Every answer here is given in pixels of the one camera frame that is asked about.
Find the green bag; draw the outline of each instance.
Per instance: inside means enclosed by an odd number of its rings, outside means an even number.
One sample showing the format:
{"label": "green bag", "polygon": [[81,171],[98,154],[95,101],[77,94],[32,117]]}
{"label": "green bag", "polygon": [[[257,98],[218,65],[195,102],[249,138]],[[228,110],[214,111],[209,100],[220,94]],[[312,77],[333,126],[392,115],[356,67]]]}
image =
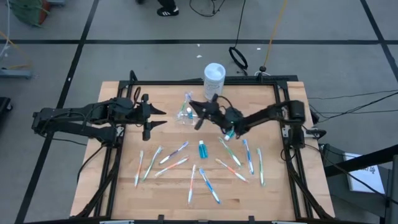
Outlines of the green bag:
{"label": "green bag", "polygon": [[43,8],[42,0],[9,0],[14,15],[22,22],[41,27],[44,18],[42,14],[50,14]]}

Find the black floor line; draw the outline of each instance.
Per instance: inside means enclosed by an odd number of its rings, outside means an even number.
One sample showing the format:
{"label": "black floor line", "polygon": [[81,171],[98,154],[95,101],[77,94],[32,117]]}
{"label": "black floor line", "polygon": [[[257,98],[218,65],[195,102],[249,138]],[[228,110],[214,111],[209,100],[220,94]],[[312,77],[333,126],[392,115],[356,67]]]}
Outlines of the black floor line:
{"label": "black floor line", "polygon": [[379,26],[377,25],[376,20],[374,19],[373,15],[372,15],[372,12],[368,6],[368,3],[366,2],[366,0],[361,0],[361,4],[365,10],[366,15],[368,16],[369,22],[371,23],[371,25],[373,27],[373,30],[374,30],[374,33],[376,34],[377,39],[381,42],[381,48],[383,49],[384,55],[386,56],[387,61],[391,67],[391,70],[398,81],[398,67],[397,67],[396,61],[395,61],[394,57],[392,56],[391,51],[388,48],[388,45],[386,44],[383,35],[381,34]]}
{"label": "black floor line", "polygon": [[[15,44],[79,44],[80,40],[12,40]],[[120,45],[146,45],[146,44],[234,44],[234,39],[169,39],[169,40],[85,40],[84,44],[120,44]],[[239,44],[268,44],[269,40],[241,39]],[[390,44],[398,45],[398,40],[273,40],[272,44],[297,44],[297,45],[372,45]]]}
{"label": "black floor line", "polygon": [[[70,66],[67,78],[65,80],[65,84],[62,88],[62,92],[61,92],[61,95],[60,95],[60,98],[59,98],[59,101],[57,104],[57,108],[62,108],[65,103],[65,99],[67,97],[70,84],[73,80],[73,75],[75,74],[75,70],[76,70],[76,67],[77,67],[79,59],[80,59],[81,51],[83,50],[84,42],[87,38],[91,23],[93,22],[93,18],[95,15],[96,8],[98,6],[98,2],[99,2],[99,0],[94,0],[93,5],[91,7],[91,11],[88,14],[86,25],[85,25],[85,28],[83,29],[83,33],[81,35],[78,47],[76,49],[75,56],[72,60],[72,64]],[[52,136],[53,136],[53,134],[49,134],[49,136],[45,139],[45,141],[43,143],[42,150],[39,154],[39,158],[37,159],[35,169],[33,171],[32,177],[30,178],[28,187],[27,187],[25,195],[24,195],[24,199],[22,200],[21,207],[19,208],[17,218],[15,220],[15,223],[24,223],[24,220],[25,220],[26,214],[28,212],[30,203],[32,201],[37,183],[39,182],[40,173],[42,172],[44,162],[47,157],[47,153],[50,149]]]}

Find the shoe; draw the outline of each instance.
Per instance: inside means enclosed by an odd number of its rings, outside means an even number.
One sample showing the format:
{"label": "shoe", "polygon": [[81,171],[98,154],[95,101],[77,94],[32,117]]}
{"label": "shoe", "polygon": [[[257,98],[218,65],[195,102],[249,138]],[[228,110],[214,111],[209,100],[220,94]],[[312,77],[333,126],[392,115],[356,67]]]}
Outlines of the shoe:
{"label": "shoe", "polygon": [[165,16],[165,17],[166,16],[176,16],[176,15],[179,14],[179,11],[178,11],[178,7],[177,6],[175,7],[175,9],[173,11],[168,11],[168,10],[166,10],[165,7],[162,7],[162,8],[157,10],[157,14],[160,15],[160,16]]}

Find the small blue bottle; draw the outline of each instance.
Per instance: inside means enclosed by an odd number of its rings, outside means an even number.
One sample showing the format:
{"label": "small blue bottle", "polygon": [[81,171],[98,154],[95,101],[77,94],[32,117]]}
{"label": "small blue bottle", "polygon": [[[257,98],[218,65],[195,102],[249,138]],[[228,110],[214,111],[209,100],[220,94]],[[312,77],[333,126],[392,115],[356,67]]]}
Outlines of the small blue bottle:
{"label": "small blue bottle", "polygon": [[206,159],[208,157],[207,148],[202,140],[199,141],[199,155],[200,159]]}

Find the toothbrush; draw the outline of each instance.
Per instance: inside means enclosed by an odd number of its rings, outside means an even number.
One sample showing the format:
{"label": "toothbrush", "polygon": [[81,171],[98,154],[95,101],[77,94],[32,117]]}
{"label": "toothbrush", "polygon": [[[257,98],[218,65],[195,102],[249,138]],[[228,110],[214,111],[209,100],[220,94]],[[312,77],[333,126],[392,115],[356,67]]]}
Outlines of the toothbrush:
{"label": "toothbrush", "polygon": [[253,163],[251,162],[250,149],[248,146],[248,140],[243,139],[243,146],[246,148],[246,157],[248,158],[249,171],[251,174],[254,174]]}
{"label": "toothbrush", "polygon": [[264,174],[263,174],[263,170],[262,170],[262,157],[261,157],[260,148],[257,148],[257,153],[259,154],[259,158],[260,158],[260,183],[261,183],[261,186],[265,186],[266,183],[264,182]]}
{"label": "toothbrush", "polygon": [[134,182],[135,188],[137,188],[138,179],[139,179],[139,172],[141,171],[141,165],[142,165],[142,158],[143,157],[144,157],[144,151],[141,150],[139,152],[139,166],[138,166],[138,170],[137,170],[137,173],[136,173],[136,181]]}
{"label": "toothbrush", "polygon": [[249,183],[249,181],[247,181],[241,174],[237,173],[235,170],[233,170],[232,168],[230,168],[227,164],[225,164],[223,161],[221,161],[220,159],[216,159],[216,162],[218,162],[219,164],[225,166],[229,171],[231,171],[233,174],[235,174],[239,179],[245,181],[246,183]]}
{"label": "toothbrush", "polygon": [[157,173],[155,174],[155,177],[160,176],[160,175],[163,174],[165,171],[167,171],[167,170],[169,170],[169,169],[171,169],[171,168],[173,168],[173,167],[175,167],[175,166],[178,166],[178,165],[180,165],[180,164],[183,164],[183,163],[186,162],[188,159],[189,159],[189,157],[188,157],[188,156],[185,156],[184,158],[182,158],[181,160],[179,160],[179,161],[176,162],[175,164],[170,165],[170,166],[168,166],[168,167],[162,169],[161,171],[157,172]]}
{"label": "toothbrush", "polygon": [[181,151],[183,148],[185,148],[188,145],[188,142],[184,142],[184,144],[182,144],[182,146],[177,149],[176,151],[172,152],[170,155],[166,156],[164,159],[161,160],[161,162],[159,164],[163,164],[164,162],[166,162],[168,159],[170,159],[172,156],[176,155],[176,153],[178,153],[179,151]]}
{"label": "toothbrush", "polygon": [[191,203],[191,199],[192,199],[193,175],[195,174],[195,169],[196,168],[197,168],[197,166],[194,164],[193,167],[192,167],[191,183],[189,185],[188,204]]}
{"label": "toothbrush", "polygon": [[152,166],[154,165],[156,156],[157,156],[160,152],[162,152],[162,149],[163,149],[162,146],[159,146],[159,147],[157,148],[157,150],[156,150],[156,152],[155,152],[155,154],[154,154],[154,156],[153,156],[153,158],[152,158],[152,161],[150,162],[150,165],[149,165],[149,167],[148,167],[148,169],[147,169],[147,172],[145,173],[144,178],[142,179],[142,181],[144,181],[144,180],[147,178],[150,169],[151,169]]}
{"label": "toothbrush", "polygon": [[220,140],[220,142],[222,143],[222,145],[224,145],[224,148],[228,151],[228,153],[230,154],[230,156],[232,157],[232,159],[236,162],[236,164],[239,167],[242,167],[241,162],[239,162],[239,159],[234,155],[234,152],[225,144],[224,140],[220,137],[218,137],[218,139]]}
{"label": "toothbrush", "polygon": [[203,180],[205,180],[205,183],[206,183],[207,187],[209,188],[211,194],[213,194],[214,199],[216,200],[216,202],[217,202],[217,203],[221,203],[221,201],[218,199],[218,196],[217,196],[216,192],[215,192],[215,191],[213,190],[213,188],[211,187],[210,181],[207,179],[206,174],[205,174],[205,171],[204,171],[202,168],[200,168],[200,169],[199,169],[199,173],[200,173],[201,176],[203,177]]}

